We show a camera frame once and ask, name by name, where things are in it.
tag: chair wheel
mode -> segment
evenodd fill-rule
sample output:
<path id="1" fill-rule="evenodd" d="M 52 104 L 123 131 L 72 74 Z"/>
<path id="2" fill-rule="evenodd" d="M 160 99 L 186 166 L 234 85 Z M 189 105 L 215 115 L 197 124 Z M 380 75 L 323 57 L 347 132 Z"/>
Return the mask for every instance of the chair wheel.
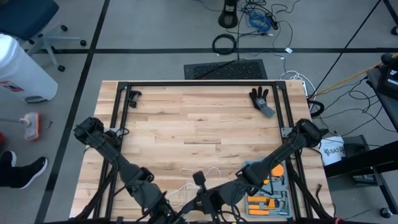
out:
<path id="1" fill-rule="evenodd" d="M 85 40 L 81 40 L 80 41 L 80 45 L 85 47 L 85 46 L 87 46 L 87 42 Z"/>
<path id="2" fill-rule="evenodd" d="M 62 66 L 62 65 L 59 65 L 59 66 L 58 66 L 58 71 L 60 71 L 60 72 L 65 71 L 65 67 Z"/>
<path id="3" fill-rule="evenodd" d="M 391 218 L 392 213 L 389 208 L 380 209 L 380 216 L 383 218 Z"/>
<path id="4" fill-rule="evenodd" d="M 64 32 L 68 31 L 68 28 L 65 25 L 61 26 L 61 30 L 63 30 Z"/>
<path id="5" fill-rule="evenodd" d="M 391 29 L 391 34 L 392 34 L 392 35 L 398 35 L 398 26 L 394 26 L 394 27 Z"/>

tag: white cord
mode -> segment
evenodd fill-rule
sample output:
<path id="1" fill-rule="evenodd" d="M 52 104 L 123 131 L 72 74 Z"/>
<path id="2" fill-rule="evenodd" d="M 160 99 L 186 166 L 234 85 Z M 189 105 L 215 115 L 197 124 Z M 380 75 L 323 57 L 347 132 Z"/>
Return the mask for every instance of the white cord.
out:
<path id="1" fill-rule="evenodd" d="M 220 184 L 220 183 L 221 183 L 221 171 L 220 171 L 219 168 L 217 168 L 217 167 L 212 167 L 212 168 L 210 168 L 210 169 L 206 172 L 205 177 L 206 177 L 206 175 L 207 175 L 211 170 L 213 170 L 213 169 L 215 169 L 215 170 L 218 171 L 218 175 L 219 175 L 219 178 L 220 178 L 220 179 L 218 180 L 218 184 Z M 183 171 L 183 170 L 195 172 L 193 169 L 186 169 L 186 168 L 181 168 L 181 169 L 180 169 L 180 172 Z M 172 194 L 178 193 L 180 190 L 183 190 L 183 191 L 184 191 L 184 193 L 183 193 L 183 198 L 182 198 L 182 202 L 181 202 L 179 205 L 175 205 L 175 206 L 172 205 L 172 207 L 179 207 L 179 206 L 182 206 L 182 205 L 185 203 L 185 190 L 187 189 L 187 186 L 192 186 L 194 189 L 200 189 L 199 186 L 196 186 L 196 185 L 193 184 L 193 183 L 187 183 L 187 184 L 184 184 L 182 187 L 180 187 L 178 190 L 175 190 L 175 191 L 169 193 L 168 197 L 170 197 L 170 195 L 172 195 Z"/>
<path id="2" fill-rule="evenodd" d="M 311 85 L 312 89 L 313 89 L 314 92 L 315 92 L 314 95 L 317 95 L 317 93 L 316 93 L 316 91 L 315 91 L 315 87 L 314 87 L 314 85 L 312 84 L 312 82 L 311 82 L 305 75 L 300 74 L 299 72 L 296 72 L 296 71 L 293 71 L 293 70 L 287 71 L 287 72 L 281 74 L 280 77 L 279 77 L 279 79 L 281 80 L 282 77 L 283 77 L 284 75 L 288 74 L 288 73 L 294 73 L 294 75 L 293 75 L 292 77 L 290 77 L 289 80 L 301 80 L 301 81 L 303 81 L 303 82 L 309 83 L 309 84 Z"/>

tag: person's foot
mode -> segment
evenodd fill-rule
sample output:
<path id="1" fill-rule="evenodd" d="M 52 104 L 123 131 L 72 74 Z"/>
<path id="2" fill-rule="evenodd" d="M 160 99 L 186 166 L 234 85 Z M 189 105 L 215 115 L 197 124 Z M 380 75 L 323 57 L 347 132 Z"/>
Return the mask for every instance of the person's foot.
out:
<path id="1" fill-rule="evenodd" d="M 14 167 L 15 164 L 17 163 L 17 155 L 15 152 L 12 151 L 6 151 L 1 155 L 0 158 L 0 167 Z"/>
<path id="2" fill-rule="evenodd" d="M 33 182 L 33 180 L 36 179 L 36 177 L 38 177 L 40 174 L 42 174 L 45 171 L 48 163 L 49 161 L 47 160 L 47 158 L 40 157 L 31 165 L 25 166 L 24 168 L 26 168 L 27 172 L 20 180 L 21 187 L 18 188 L 24 189 L 28 187 Z"/>

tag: gray floor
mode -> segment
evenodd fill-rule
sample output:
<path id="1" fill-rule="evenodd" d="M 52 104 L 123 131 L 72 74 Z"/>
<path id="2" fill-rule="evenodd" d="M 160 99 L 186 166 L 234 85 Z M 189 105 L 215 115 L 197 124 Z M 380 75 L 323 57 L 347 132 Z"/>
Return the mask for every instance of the gray floor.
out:
<path id="1" fill-rule="evenodd" d="M 204 1 L 212 9 L 219 9 L 222 5 L 221 0 Z M 88 48 L 104 0 L 57 0 L 57 2 L 60 5 L 60 11 L 51 23 L 66 24 L 69 31 L 65 34 L 60 33 L 60 35 L 82 37 L 87 40 L 86 48 Z M 274 2 L 291 6 L 293 0 L 269 1 L 268 6 Z M 293 13 L 281 12 L 277 18 L 286 20 L 292 25 L 294 35 L 291 47 L 343 48 L 376 2 L 377 0 L 302 0 L 296 4 Z M 398 10 L 398 2 L 391 2 Z M 210 48 L 213 39 L 217 35 L 225 33 L 225 29 L 216 22 L 218 15 L 218 12 L 208 11 L 200 2 L 191 0 L 110 0 L 97 49 Z M 381 3 L 348 47 L 397 47 L 398 37 L 389 33 L 393 25 L 394 22 L 385 5 Z M 249 32 L 252 29 L 241 24 L 239 31 Z M 285 46 L 289 37 L 289 27 L 282 24 L 280 37 L 275 42 L 275 46 Z M 274 38 L 275 36 L 242 38 L 240 47 L 271 47 Z M 58 49 L 82 48 L 78 43 L 57 43 L 55 47 Z M 284 54 L 286 69 L 296 70 L 306 75 L 314 85 L 319 84 L 338 56 L 339 54 L 298 54 L 295 52 Z M 380 56 L 381 54 L 343 54 L 320 89 L 379 63 Z M 17 118 L 28 111 L 38 111 L 43 116 L 42 138 L 37 142 L 25 142 L 20 126 L 0 123 L 0 131 L 7 136 L 7 144 L 2 151 L 16 151 L 17 165 L 19 166 L 29 164 L 39 156 L 46 156 L 50 161 L 47 171 L 29 188 L 24 190 L 0 189 L 0 223 L 33 223 L 39 209 L 86 55 L 58 54 L 57 58 L 60 64 L 67 68 L 64 73 L 58 72 L 51 65 L 48 55 L 34 56 L 34 60 L 59 83 L 58 94 L 54 100 L 37 105 L 26 105 L 7 95 L 0 95 L 1 117 Z M 182 80 L 184 79 L 183 65 L 185 64 L 223 62 L 235 58 L 235 55 L 220 57 L 215 54 L 95 54 L 74 124 L 93 115 L 102 80 Z M 283 72 L 283 61 L 275 55 L 260 54 L 255 57 L 241 54 L 241 58 L 261 58 L 269 79 L 278 79 Z M 319 100 L 328 105 L 345 89 L 322 95 Z M 358 89 L 369 96 L 374 94 L 365 83 Z M 365 101 L 344 97 L 328 109 L 324 116 L 348 108 L 364 108 L 365 106 Z M 378 103 L 369 112 L 375 114 L 379 108 L 380 104 Z M 327 118 L 325 122 L 331 130 L 344 134 L 368 119 L 370 117 L 366 114 L 347 112 Z M 378 120 L 386 128 L 393 129 L 384 110 Z M 53 121 L 53 125 L 47 129 L 50 121 Z M 315 122 L 322 126 L 319 120 L 315 120 Z M 370 144 L 385 144 L 397 139 L 396 133 L 383 130 L 376 122 L 363 126 L 349 136 L 359 134 L 363 134 Z M 83 149 L 84 146 L 70 136 L 46 222 L 68 218 L 83 158 Z M 384 177 L 394 195 L 397 195 L 398 190 L 395 185 L 398 184 L 398 175 L 391 172 L 384 174 Z M 374 208 L 375 210 L 353 220 L 397 223 L 397 217 L 386 220 L 378 215 L 378 209 L 386 206 L 378 188 L 353 187 L 346 178 L 330 179 L 329 185 L 338 216 L 350 217 Z"/>

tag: black floor mat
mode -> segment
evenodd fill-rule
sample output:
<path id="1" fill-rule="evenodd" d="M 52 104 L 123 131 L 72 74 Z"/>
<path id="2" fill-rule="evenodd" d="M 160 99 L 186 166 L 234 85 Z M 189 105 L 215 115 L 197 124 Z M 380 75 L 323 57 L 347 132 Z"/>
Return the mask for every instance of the black floor mat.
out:
<path id="1" fill-rule="evenodd" d="M 268 79 L 261 59 L 184 65 L 186 80 Z"/>

